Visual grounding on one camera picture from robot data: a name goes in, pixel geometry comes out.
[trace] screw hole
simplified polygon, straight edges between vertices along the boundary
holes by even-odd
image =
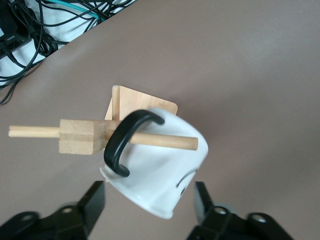
[[[266,219],[263,216],[260,216],[258,214],[255,214],[252,216],[252,218],[256,221],[258,221],[259,223],[265,223]]]
[[[222,215],[225,215],[225,214],[227,213],[222,207],[215,207],[214,210],[215,210],[218,214],[222,214]]]
[[[71,207],[67,207],[67,208],[62,210],[63,214],[68,214],[68,213],[71,213],[71,212],[72,212],[72,208]]]
[[[26,215],[26,216],[24,216],[23,218],[21,218],[21,221],[28,221],[28,220],[30,220],[30,219],[32,219],[32,215]]]

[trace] black handle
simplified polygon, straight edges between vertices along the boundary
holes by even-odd
[[[162,117],[151,111],[134,111],[122,120],[106,144],[103,155],[104,162],[110,169],[122,177],[128,177],[130,171],[125,166],[119,164],[120,155],[138,127],[146,121],[153,121],[159,125],[165,123]]]

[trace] table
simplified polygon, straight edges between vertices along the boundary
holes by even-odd
[[[122,85],[175,102],[203,133],[209,154],[194,180],[215,202],[318,239],[319,11],[316,0],[139,0],[49,56],[0,109],[0,223],[45,217],[103,179],[102,153],[59,154],[56,139],[9,138],[9,125],[103,119]],[[192,184],[171,220],[107,184],[90,239],[178,240],[196,224]]]

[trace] white mug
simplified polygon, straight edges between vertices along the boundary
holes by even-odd
[[[120,176],[106,164],[100,167],[100,171],[132,202],[151,214],[170,219],[183,192],[206,158],[208,144],[198,130],[180,117],[160,108],[148,111],[162,118],[164,123],[145,122],[138,132],[195,137],[198,138],[197,150],[127,143],[119,162],[129,169],[129,175]]]

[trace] mug rack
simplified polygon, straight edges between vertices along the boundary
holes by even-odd
[[[59,127],[11,125],[8,135],[13,138],[58,138],[59,153],[92,155],[106,147],[113,132],[127,115],[148,108],[161,108],[174,115],[178,111],[178,106],[173,102],[116,85],[112,87],[105,120],[61,119]],[[129,143],[198,149],[198,138],[187,136],[135,132]]]

